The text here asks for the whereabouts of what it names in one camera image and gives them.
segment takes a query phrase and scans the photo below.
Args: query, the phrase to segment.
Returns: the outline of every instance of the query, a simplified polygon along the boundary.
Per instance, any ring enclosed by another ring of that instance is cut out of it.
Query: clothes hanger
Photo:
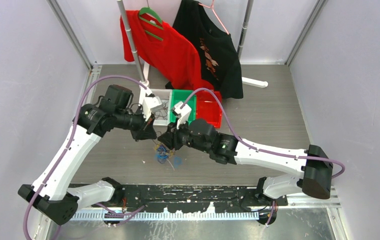
[[[207,6],[207,5],[204,5],[204,4],[201,4],[201,3],[199,3],[199,5],[201,5],[201,6],[205,7],[205,8],[212,9],[213,14],[215,14],[215,17],[218,19],[219,23],[222,25],[222,27],[224,28],[224,30],[229,35],[229,32],[228,32],[227,28],[224,26],[224,24],[222,23],[221,19],[219,19],[218,14],[216,14],[215,9],[213,8],[213,3],[214,2],[215,2],[215,0],[212,0],[212,4],[210,6]]]
[[[141,20],[145,21],[146,23],[149,23],[149,24],[151,24],[151,25],[153,25],[153,26],[155,26],[155,27],[157,27],[157,28],[163,30],[163,27],[157,25],[155,22],[149,21],[149,20],[147,20],[147,19],[141,17],[141,15],[143,15],[143,14],[149,14],[149,15],[153,16],[153,17],[154,17],[154,18],[155,18],[160,24],[162,24],[162,19],[159,17],[159,15],[158,15],[155,11],[153,11],[150,7],[143,7],[143,8],[140,9],[140,11],[138,12],[138,17],[139,17]],[[161,38],[161,37],[159,37],[159,36],[157,36],[157,35],[154,35],[153,33],[149,32],[149,31],[147,31],[147,30],[144,30],[144,31],[145,31],[148,35],[150,35],[150,36],[156,38],[157,40],[163,41],[163,38]]]

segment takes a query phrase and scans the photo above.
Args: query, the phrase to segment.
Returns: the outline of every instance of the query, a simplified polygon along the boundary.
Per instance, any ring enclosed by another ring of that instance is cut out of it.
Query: red t-shirt
[[[162,26],[162,30],[139,19],[138,12],[137,10],[126,11],[138,55],[148,64],[157,68],[171,82],[174,89],[194,90],[202,87],[213,89],[208,81],[201,78],[200,58],[193,44],[166,22],[160,24],[148,14],[141,15],[148,21],[155,21],[158,26]],[[133,62],[134,57],[122,18],[120,22],[125,60]],[[150,36],[145,30],[163,40],[160,41]]]

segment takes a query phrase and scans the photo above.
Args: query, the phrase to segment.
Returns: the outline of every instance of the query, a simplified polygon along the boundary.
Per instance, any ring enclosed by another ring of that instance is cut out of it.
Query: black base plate
[[[84,184],[71,184],[72,188]],[[215,206],[216,213],[240,213],[250,209],[245,207],[260,207],[254,196],[254,186],[217,186],[217,185],[126,185],[125,197],[128,212],[145,205],[144,211],[162,213],[168,212],[194,213],[205,212],[210,203]],[[287,206],[287,197],[276,200],[279,206]],[[122,207],[121,202],[105,202],[107,207]]]

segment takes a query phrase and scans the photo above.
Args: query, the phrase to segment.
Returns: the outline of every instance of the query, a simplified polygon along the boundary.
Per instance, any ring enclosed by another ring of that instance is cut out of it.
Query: metal pole
[[[288,56],[287,62],[285,64],[291,65],[294,58],[296,57],[297,52],[299,51],[300,47],[302,46],[303,41],[305,40],[306,35],[312,28],[313,24],[315,23],[315,20],[318,18],[319,14],[321,13],[321,10],[324,8],[325,4],[328,0],[317,0],[315,6],[313,7],[312,12],[310,13],[310,16],[308,18],[308,21],[306,21],[305,26],[303,27],[302,32],[300,32],[299,37],[297,38],[296,43],[293,46],[293,49],[290,52],[290,56]]]
[[[138,57],[138,52],[137,52],[137,49],[135,48],[134,40],[132,39],[131,27],[129,27],[128,17],[126,16],[126,10],[123,4],[123,0],[117,0],[117,1],[118,1],[119,10],[121,11],[122,21],[124,23],[126,36],[128,37],[128,42],[129,42],[129,45],[131,46],[131,52],[132,52],[132,55],[134,56],[135,64],[137,65],[138,76],[140,77],[140,81],[145,84],[146,79],[144,78],[143,68],[141,67],[140,58]]]
[[[241,29],[240,42],[237,47],[238,59],[241,57],[241,51],[243,49],[244,39],[246,38],[246,30],[249,26],[250,13],[252,12],[253,0],[247,1],[246,15],[244,16],[243,28]]]
[[[87,54],[82,48],[82,45],[78,40],[78,37],[76,37],[75,32],[73,31],[72,26],[66,18],[59,3],[57,2],[57,0],[47,0],[47,2],[53,10],[54,14],[56,15],[57,19],[60,21],[60,24],[62,25],[63,29],[66,31],[66,34],[68,35],[69,39],[72,41],[72,44],[75,47],[76,51],[81,56],[82,61],[84,61],[87,68],[91,70],[93,68],[93,65],[91,64],[91,61],[88,59]]]

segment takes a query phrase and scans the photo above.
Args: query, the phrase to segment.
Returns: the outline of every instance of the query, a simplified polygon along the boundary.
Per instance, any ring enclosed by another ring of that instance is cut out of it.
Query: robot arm
[[[285,149],[261,145],[243,139],[256,149],[263,149],[279,154],[298,156],[294,159],[272,155],[248,148],[229,134],[219,133],[203,119],[196,119],[188,125],[187,119],[191,109],[182,102],[177,103],[174,114],[179,117],[176,123],[170,123],[167,131],[158,137],[169,149],[179,150],[182,146],[197,149],[209,154],[220,164],[249,164],[279,170],[286,173],[279,177],[263,177],[259,180],[257,193],[263,201],[271,202],[283,195],[303,192],[318,199],[330,198],[333,164],[316,160],[299,159],[300,156],[317,156],[327,158],[322,149],[310,145],[309,149]]]
[[[104,134],[113,128],[130,130],[132,138],[136,141],[156,139],[153,113],[163,106],[160,99],[150,94],[144,98],[143,104],[137,111],[132,112],[128,107],[131,96],[132,92],[129,89],[110,85],[99,105],[86,104],[81,107],[75,136],[69,150],[33,203],[36,209],[57,224],[65,224],[81,208],[110,200],[119,203],[122,200],[124,196],[122,186],[108,177],[82,187],[69,188],[69,185],[87,154]],[[72,129],[73,126],[43,174],[32,185],[24,184],[19,189],[19,195],[28,202],[63,153]]]

